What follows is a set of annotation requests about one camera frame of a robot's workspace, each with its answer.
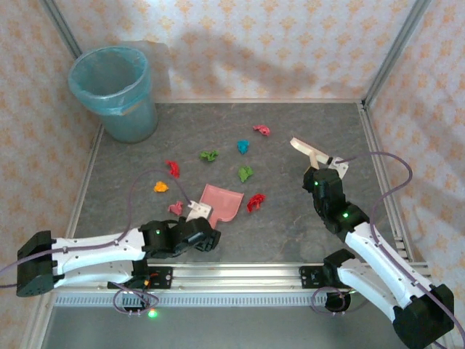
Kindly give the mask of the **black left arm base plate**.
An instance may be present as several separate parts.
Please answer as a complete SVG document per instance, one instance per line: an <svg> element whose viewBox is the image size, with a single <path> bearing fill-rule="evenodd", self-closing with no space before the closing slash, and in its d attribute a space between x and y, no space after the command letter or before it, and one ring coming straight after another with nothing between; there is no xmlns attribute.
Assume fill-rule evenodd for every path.
<svg viewBox="0 0 465 349"><path fill-rule="evenodd" d="M128 281L119 281L118 284L129 289L154 290L170 289L172 281L172 267L146 266L133 270Z"/></svg>

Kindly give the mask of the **round waste bin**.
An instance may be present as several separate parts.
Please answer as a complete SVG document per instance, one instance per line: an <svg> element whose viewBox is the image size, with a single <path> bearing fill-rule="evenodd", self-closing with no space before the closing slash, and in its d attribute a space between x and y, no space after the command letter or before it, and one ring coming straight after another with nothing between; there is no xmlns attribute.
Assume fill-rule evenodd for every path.
<svg viewBox="0 0 465 349"><path fill-rule="evenodd" d="M158 123L152 89L146 98L130 108L129 112L124 115L92 113L98 116L105 131L121 143L138 143L147 139L154 133Z"/></svg>

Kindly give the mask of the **blue plastic bin liner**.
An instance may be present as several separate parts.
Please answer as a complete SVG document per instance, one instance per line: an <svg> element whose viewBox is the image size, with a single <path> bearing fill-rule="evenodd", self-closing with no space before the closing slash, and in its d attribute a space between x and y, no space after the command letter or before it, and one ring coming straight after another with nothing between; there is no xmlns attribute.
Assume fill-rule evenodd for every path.
<svg viewBox="0 0 465 349"><path fill-rule="evenodd" d="M150 65L145 54L134 47L94 49L74 62L68 86L88 110L124 115L150 94Z"/></svg>

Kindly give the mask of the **pink plastic dustpan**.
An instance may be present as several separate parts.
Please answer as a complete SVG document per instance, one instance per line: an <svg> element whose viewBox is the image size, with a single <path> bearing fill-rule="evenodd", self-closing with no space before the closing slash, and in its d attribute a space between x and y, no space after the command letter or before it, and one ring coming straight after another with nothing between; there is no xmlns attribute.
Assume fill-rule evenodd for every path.
<svg viewBox="0 0 465 349"><path fill-rule="evenodd" d="M211 207L209 223L212 228L218 222L232 221L243 200L244 194L207 184L203 190L200 203Z"/></svg>

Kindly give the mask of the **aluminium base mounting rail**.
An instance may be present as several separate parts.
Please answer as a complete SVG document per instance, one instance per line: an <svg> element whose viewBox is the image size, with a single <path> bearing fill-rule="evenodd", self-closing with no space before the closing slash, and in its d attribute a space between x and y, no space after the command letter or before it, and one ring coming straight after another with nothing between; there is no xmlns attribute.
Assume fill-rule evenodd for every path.
<svg viewBox="0 0 465 349"><path fill-rule="evenodd" d="M106 262L68 271L54 277L50 289L59 292L103 292L115 289L119 281L128 281L136 268L146 266L172 267L173 292L272 292L303 289L299 268L321 263L193 263L148 264L146 262Z"/></svg>

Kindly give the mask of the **aluminium table back rail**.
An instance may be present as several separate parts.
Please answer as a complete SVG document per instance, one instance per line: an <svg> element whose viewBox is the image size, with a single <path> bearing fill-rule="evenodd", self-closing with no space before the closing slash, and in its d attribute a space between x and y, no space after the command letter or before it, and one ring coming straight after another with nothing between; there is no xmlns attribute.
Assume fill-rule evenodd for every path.
<svg viewBox="0 0 465 349"><path fill-rule="evenodd" d="M155 103L158 104L197 104L197 103L206 103L206 104L215 104L215 103L226 103L226 104L250 104L250 103L259 103L259 104L362 104L361 99L257 99L257 98L233 98L233 99L155 99Z"/></svg>

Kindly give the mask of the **aluminium table side rail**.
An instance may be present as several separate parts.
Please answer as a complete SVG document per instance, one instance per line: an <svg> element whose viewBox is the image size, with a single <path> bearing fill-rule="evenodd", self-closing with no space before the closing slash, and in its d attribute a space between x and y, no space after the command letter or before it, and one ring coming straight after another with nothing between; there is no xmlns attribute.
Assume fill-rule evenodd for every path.
<svg viewBox="0 0 465 349"><path fill-rule="evenodd" d="M381 151L381 146L379 145L376 132L373 127L373 122L370 120L368 109L365 108L362 103L359 103L357 108L368 142L369 151ZM384 159L385 156L375 155L372 157L372 162L382 194L391 189ZM398 208L395 197L389 196L385 198L383 201L383 207L385 208L387 219L389 220L389 226L391 228L390 235L395 241L395 249L404 260L414 262L415 257L413 255L413 250L411 249L408 234L406 233L405 225L400 215L400 209Z"/></svg>
<svg viewBox="0 0 465 349"><path fill-rule="evenodd" d="M104 133L103 126L100 125L97 128L97 132L93 138L92 144L89 150L89 156L87 159L83 180L81 181L81 186L79 188L78 194L76 196L75 204L73 206L68 226L64 235L64 239L72 239L76 233L76 227L78 225L79 217L81 215L82 206L84 204L86 192L89 186L89 182L92 176L92 170L94 168L94 163L97 159L98 150L100 147L101 139Z"/></svg>

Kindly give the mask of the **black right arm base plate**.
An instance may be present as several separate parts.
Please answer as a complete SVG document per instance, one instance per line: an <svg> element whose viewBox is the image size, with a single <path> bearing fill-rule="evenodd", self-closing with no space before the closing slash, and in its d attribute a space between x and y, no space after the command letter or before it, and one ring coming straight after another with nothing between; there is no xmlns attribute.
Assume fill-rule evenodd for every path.
<svg viewBox="0 0 465 349"><path fill-rule="evenodd" d="M299 268L299 275L303 289L360 290L366 284L359 275L340 276L339 269L331 265L304 265Z"/></svg>

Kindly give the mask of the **aluminium frame post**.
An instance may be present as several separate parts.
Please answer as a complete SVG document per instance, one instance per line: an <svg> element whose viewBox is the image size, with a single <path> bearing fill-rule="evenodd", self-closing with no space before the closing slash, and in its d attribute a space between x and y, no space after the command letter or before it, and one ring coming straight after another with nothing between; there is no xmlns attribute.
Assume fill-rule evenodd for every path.
<svg viewBox="0 0 465 349"><path fill-rule="evenodd" d="M375 75L373 83L368 88L365 98L361 100L364 109L368 109L376 99L431 2L432 0L415 0L395 40L393 41L387 56L384 58L377 74Z"/></svg>
<svg viewBox="0 0 465 349"><path fill-rule="evenodd" d="M79 58L82 54L82 50L76 40L76 37L73 35L73 32L70 29L65 16L62 14L60 8L58 7L57 2L55 0L39 0L39 2L52 21L52 24L57 30L60 38L62 39L62 42L70 52L71 56L74 59Z"/></svg>

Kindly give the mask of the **cream hand brush red tip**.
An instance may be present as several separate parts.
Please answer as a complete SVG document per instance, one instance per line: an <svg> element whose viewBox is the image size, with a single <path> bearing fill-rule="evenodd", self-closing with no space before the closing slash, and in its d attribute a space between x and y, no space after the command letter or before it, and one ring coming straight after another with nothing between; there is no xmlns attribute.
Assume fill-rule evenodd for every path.
<svg viewBox="0 0 465 349"><path fill-rule="evenodd" d="M291 146L298 152L303 153L310 160L310 167L319 169L320 164L327 164L330 156L312 147L311 145L293 137L290 141Z"/></svg>

